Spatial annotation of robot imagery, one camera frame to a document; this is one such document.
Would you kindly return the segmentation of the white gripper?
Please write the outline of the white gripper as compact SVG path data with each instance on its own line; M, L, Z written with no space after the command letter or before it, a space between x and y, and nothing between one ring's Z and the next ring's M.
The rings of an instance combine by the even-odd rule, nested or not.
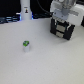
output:
M60 22L80 26L84 18L84 6L77 4L77 0L53 0L50 7L52 17ZM58 22L52 19L52 33L56 34ZM69 38L72 32L72 25L67 28L66 38Z

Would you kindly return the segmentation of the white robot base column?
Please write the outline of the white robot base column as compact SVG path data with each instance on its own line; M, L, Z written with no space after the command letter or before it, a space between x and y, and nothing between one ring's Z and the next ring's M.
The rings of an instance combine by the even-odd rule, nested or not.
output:
M32 12L30 9L30 0L20 0L21 3L21 19L31 20Z

